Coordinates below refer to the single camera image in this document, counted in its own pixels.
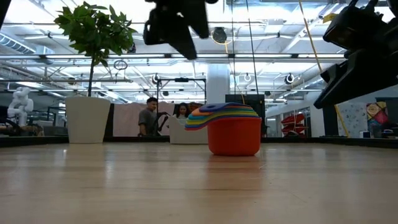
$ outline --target red artwork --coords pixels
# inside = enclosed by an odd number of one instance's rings
[[[304,114],[296,114],[295,116],[288,116],[287,118],[281,121],[284,128],[282,129],[283,134],[287,134],[289,131],[295,131],[301,136],[304,136],[304,130],[307,128],[302,124],[302,121],[305,119]]]

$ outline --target white planter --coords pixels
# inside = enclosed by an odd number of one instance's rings
[[[69,143],[102,143],[111,102],[93,97],[69,97],[65,104]]]

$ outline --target white column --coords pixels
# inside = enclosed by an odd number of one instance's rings
[[[210,64],[206,81],[207,103],[225,103],[229,94],[229,65]]]

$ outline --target gray shirt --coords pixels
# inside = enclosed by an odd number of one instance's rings
[[[145,125],[148,136],[156,135],[156,111],[150,111],[148,108],[139,113],[138,125]]]

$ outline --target dark hair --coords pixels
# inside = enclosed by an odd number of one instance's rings
[[[156,103],[157,103],[157,98],[150,97],[150,98],[147,100],[147,103],[150,103],[150,102],[156,102]]]
[[[175,116],[176,116],[177,118],[180,117],[180,108],[181,108],[181,106],[184,106],[184,107],[187,109],[187,112],[185,112],[185,115],[184,115],[184,116],[187,118],[188,115],[189,115],[191,112],[189,112],[189,107],[188,107],[188,105],[187,105],[186,103],[180,103],[180,104],[179,104],[179,106],[178,106],[178,108],[177,108],[177,113],[175,114]]]

